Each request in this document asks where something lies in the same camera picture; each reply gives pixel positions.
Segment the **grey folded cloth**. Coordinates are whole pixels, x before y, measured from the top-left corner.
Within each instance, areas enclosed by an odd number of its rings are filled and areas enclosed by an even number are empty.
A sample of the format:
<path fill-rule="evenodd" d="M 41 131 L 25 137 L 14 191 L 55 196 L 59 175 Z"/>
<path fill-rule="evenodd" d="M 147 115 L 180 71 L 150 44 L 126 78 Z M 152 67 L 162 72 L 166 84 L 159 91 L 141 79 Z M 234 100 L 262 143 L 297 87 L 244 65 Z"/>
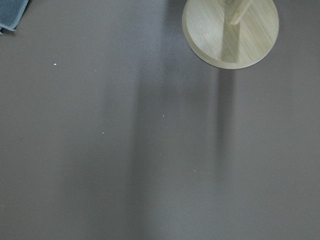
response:
<path fill-rule="evenodd" d="M 0 35 L 3 29 L 16 30 L 28 3 L 29 0 L 0 0 Z"/>

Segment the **wooden cup tree stand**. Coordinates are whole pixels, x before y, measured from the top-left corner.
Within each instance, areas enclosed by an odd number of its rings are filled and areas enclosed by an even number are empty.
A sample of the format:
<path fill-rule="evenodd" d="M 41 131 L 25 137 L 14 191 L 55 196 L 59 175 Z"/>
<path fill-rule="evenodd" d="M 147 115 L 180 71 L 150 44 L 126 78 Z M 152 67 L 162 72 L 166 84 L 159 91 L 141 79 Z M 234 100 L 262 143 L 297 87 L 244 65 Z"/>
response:
<path fill-rule="evenodd" d="M 182 29 L 191 50 L 222 69 L 242 69 L 261 61 L 279 33 L 272 0 L 188 0 Z"/>

